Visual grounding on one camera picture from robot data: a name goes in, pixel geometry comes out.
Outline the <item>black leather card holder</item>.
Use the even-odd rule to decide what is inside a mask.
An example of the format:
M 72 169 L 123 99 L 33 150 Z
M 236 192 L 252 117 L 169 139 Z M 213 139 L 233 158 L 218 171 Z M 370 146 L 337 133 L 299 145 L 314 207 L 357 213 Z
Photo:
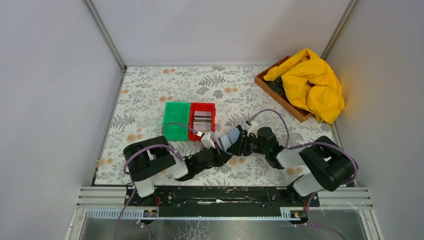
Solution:
M 244 156 L 243 143 L 247 137 L 247 131 L 237 125 L 232 128 L 227 134 L 218 137 L 215 143 L 221 151 L 230 156 Z

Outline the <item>red plastic bin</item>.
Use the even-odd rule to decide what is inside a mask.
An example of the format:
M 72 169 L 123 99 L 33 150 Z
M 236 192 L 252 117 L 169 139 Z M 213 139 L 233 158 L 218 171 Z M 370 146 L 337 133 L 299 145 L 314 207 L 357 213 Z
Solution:
M 188 131 L 189 141 L 200 141 L 201 137 L 193 132 L 214 132 L 216 130 L 215 124 L 216 106 L 214 103 L 208 102 L 191 102 L 189 109 Z

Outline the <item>green plastic bin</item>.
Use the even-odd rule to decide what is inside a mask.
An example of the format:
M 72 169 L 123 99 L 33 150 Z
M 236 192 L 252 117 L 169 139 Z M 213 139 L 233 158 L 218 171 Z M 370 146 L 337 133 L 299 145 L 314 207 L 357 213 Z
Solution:
M 171 102 L 165 104 L 162 126 L 167 123 L 178 123 L 188 126 L 190 102 Z M 169 141 L 187 141 L 189 130 L 177 124 L 169 124 L 164 128 L 164 136 Z

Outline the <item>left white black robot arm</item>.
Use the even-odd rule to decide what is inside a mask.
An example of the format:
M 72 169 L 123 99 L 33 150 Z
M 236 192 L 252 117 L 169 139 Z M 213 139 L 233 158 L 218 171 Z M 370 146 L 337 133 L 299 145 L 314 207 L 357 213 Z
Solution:
M 185 182 L 207 169 L 222 167 L 232 158 L 217 144 L 182 156 L 164 136 L 130 144 L 123 149 L 123 155 L 124 174 L 129 175 L 136 190 L 135 197 L 144 206 L 155 200 L 152 177 L 156 174 L 168 171 L 177 181 Z

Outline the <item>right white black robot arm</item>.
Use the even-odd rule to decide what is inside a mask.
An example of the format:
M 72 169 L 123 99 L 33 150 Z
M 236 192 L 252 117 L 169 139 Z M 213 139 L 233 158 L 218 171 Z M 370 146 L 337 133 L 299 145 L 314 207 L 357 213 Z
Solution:
M 286 198 L 293 206 L 301 205 L 314 192 L 333 192 L 351 183 L 358 174 L 355 160 L 326 136 L 303 145 L 284 147 L 270 127 L 261 127 L 256 133 L 240 132 L 226 151 L 237 156 L 263 155 L 276 169 L 306 166 L 309 172 L 288 186 Z

